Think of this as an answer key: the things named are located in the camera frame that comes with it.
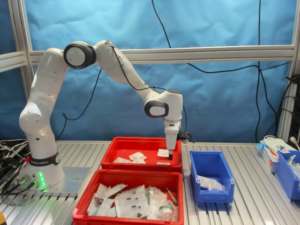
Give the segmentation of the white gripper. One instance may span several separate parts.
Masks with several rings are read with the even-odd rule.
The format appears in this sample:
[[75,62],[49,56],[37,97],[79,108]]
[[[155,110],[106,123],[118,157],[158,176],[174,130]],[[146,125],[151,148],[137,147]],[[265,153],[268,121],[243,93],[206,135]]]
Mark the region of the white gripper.
[[165,140],[166,140],[166,148],[169,150],[168,153],[168,159],[172,160],[173,159],[173,150],[176,147],[176,142],[177,142],[177,135],[178,133],[166,133],[165,134]]

